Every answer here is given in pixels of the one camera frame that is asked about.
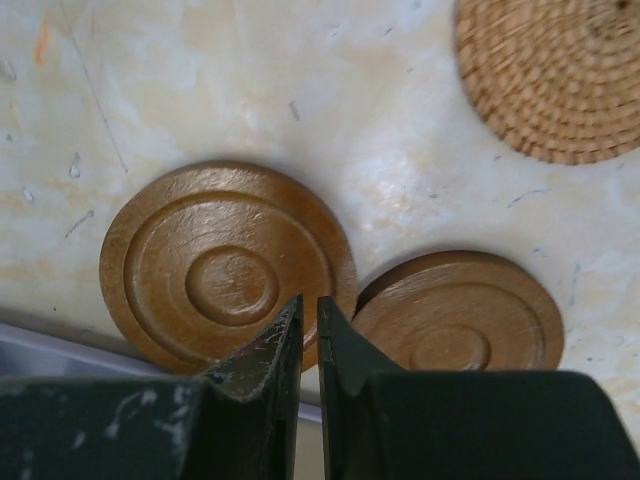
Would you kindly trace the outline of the woven rattan coaster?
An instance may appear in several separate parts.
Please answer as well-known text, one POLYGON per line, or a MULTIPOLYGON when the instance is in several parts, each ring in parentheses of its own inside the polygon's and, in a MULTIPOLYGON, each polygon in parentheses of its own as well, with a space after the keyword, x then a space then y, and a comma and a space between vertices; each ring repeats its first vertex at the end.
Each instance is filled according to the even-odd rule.
POLYGON ((580 165, 638 148, 638 2, 459 1, 454 20, 467 98, 514 150, 580 165))

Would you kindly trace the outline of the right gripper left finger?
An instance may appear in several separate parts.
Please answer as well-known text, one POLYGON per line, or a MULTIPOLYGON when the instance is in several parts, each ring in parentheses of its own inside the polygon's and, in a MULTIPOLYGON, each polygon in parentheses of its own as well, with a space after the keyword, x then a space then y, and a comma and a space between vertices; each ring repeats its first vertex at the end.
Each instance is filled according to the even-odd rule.
POLYGON ((303 299, 194 376, 1 383, 5 479, 289 479, 303 299))

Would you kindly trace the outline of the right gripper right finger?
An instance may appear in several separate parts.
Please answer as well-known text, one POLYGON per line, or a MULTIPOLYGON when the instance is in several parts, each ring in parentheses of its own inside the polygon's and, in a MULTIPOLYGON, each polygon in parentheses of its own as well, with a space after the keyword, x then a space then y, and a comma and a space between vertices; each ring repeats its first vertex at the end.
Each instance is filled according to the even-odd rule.
POLYGON ((409 371, 317 303, 329 479, 635 479, 609 397, 569 371, 409 371))

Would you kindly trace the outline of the brown wooden coaster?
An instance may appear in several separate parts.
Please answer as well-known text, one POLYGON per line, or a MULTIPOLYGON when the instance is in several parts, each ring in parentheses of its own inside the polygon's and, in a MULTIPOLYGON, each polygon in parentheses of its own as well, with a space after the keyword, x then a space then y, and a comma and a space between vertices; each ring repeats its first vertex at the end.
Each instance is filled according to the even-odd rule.
POLYGON ((304 298, 304 368, 317 361, 316 302, 356 309, 356 267, 330 208, 264 166, 213 160, 165 174, 116 215, 99 262, 124 337, 153 363, 194 374, 304 298))

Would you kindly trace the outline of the dark wooden coaster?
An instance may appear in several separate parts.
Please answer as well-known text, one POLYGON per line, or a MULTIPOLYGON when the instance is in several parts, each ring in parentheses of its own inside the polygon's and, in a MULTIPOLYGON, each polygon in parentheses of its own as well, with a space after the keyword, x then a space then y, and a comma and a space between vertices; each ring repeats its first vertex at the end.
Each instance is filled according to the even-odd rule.
POLYGON ((503 257, 422 255, 372 281, 353 327, 409 370, 555 369, 564 325, 550 293, 503 257))

